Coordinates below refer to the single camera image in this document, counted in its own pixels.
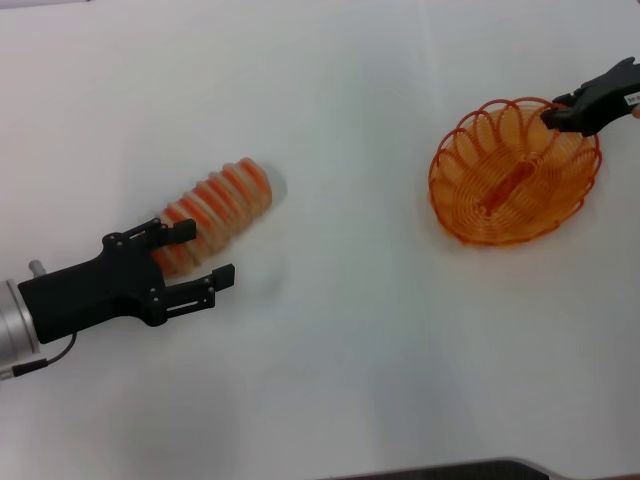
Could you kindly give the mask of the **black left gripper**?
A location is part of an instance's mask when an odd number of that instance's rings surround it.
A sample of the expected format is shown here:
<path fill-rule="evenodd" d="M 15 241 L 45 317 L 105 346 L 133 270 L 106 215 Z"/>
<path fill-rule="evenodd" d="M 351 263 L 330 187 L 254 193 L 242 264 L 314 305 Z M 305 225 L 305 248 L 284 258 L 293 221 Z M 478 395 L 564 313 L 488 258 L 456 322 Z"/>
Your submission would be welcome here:
<path fill-rule="evenodd" d="M 154 218 L 104 237 L 102 252 L 92 260 L 20 283 L 38 341 L 47 344 L 117 317 L 138 318 L 155 327 L 214 308 L 216 293 L 234 286 L 233 264 L 165 288 L 151 255 L 156 248 L 195 238 L 193 219 L 169 226 Z"/>

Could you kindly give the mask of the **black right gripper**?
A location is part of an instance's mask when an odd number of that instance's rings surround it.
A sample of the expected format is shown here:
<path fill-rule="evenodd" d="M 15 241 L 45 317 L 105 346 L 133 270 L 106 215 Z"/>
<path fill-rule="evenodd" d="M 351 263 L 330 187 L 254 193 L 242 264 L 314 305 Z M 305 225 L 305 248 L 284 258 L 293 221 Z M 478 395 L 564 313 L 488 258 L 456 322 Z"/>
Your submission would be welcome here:
<path fill-rule="evenodd" d="M 639 64 L 634 57 L 621 60 L 575 91 L 554 98 L 553 103 L 560 106 L 541 113 L 549 130 L 597 134 L 639 106 Z"/>

